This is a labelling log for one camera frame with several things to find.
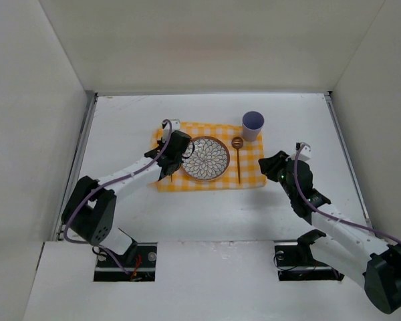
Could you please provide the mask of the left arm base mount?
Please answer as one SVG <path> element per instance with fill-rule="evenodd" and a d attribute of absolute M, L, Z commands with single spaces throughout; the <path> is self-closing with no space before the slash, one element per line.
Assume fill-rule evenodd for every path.
<path fill-rule="evenodd" d="M 129 255 L 114 254 L 115 260 L 99 247 L 93 247 L 96 255 L 95 282 L 154 282 L 156 277 L 157 243 L 139 243 Z"/>

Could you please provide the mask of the copper spoon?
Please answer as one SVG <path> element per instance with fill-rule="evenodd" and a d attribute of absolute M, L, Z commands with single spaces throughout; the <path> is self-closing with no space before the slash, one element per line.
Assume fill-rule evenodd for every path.
<path fill-rule="evenodd" d="M 239 151 L 243 148 L 244 142 L 240 136 L 236 136 L 231 141 L 231 146 L 236 150 L 237 153 L 237 174 L 238 184 L 241 184 L 241 166 L 240 166 L 240 155 Z"/>

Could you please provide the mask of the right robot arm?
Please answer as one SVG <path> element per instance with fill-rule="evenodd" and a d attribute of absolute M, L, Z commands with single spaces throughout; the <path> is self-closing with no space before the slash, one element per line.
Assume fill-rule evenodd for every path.
<path fill-rule="evenodd" d="M 379 311 L 393 313 L 401 308 L 401 241 L 350 221 L 315 189 L 310 152 L 298 144 L 293 156 L 280 151 L 259 159 L 261 173 L 281 185 L 295 214 L 313 227 L 297 240 L 302 260 L 337 269 L 363 288 Z"/>

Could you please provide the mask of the lilac plastic cup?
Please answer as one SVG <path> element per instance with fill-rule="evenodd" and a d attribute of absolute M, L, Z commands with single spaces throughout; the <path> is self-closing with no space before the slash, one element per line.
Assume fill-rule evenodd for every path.
<path fill-rule="evenodd" d="M 265 119 L 260 112 L 249 111 L 242 117 L 242 137 L 248 142 L 253 142 L 257 139 Z"/>

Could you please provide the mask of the floral patterned ceramic plate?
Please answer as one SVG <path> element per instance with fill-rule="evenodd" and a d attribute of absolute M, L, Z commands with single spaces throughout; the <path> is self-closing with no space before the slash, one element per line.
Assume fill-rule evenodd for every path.
<path fill-rule="evenodd" d="M 211 136 L 198 136 L 192 139 L 195 151 L 188 159 L 183 159 L 183 173 L 197 181 L 212 181 L 226 172 L 230 164 L 227 146 Z"/>

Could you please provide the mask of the yellow white checkered cloth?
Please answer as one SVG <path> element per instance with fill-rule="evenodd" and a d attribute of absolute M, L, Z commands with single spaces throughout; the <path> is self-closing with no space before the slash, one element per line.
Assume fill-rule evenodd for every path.
<path fill-rule="evenodd" d="M 262 187 L 266 184 L 266 177 L 261 174 L 258 160 L 264 157 L 262 136 L 258 135 L 253 142 L 244 142 L 239 151 L 241 166 L 241 184 L 238 184 L 237 153 L 231 146 L 236 136 L 242 136 L 240 126 L 228 124 L 208 124 L 201 122 L 181 122 L 180 131 L 188 134 L 192 139 L 198 136 L 211 136 L 222 141 L 230 153 L 230 164 L 221 177 L 212 181 L 197 181 L 186 176 L 181 167 L 170 176 L 156 183 L 159 192 L 206 191 L 221 189 L 250 189 Z"/>

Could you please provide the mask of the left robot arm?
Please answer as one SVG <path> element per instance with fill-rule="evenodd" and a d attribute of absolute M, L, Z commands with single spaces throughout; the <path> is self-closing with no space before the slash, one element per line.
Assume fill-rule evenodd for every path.
<path fill-rule="evenodd" d="M 174 130 L 133 165 L 104 179 L 80 178 L 61 214 L 64 239 L 100 248 L 120 268 L 132 263 L 138 244 L 114 226 L 117 202 L 176 172 L 190 143 L 188 134 Z"/>

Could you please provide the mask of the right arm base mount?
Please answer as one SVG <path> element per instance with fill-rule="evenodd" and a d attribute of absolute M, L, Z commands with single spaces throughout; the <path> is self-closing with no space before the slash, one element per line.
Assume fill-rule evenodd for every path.
<path fill-rule="evenodd" d="M 297 241 L 278 242 L 274 245 L 273 263 L 281 282 L 337 281 L 345 275 L 323 262 L 313 258 L 310 246 L 314 241 L 324 238 L 325 233 L 312 230 Z"/>

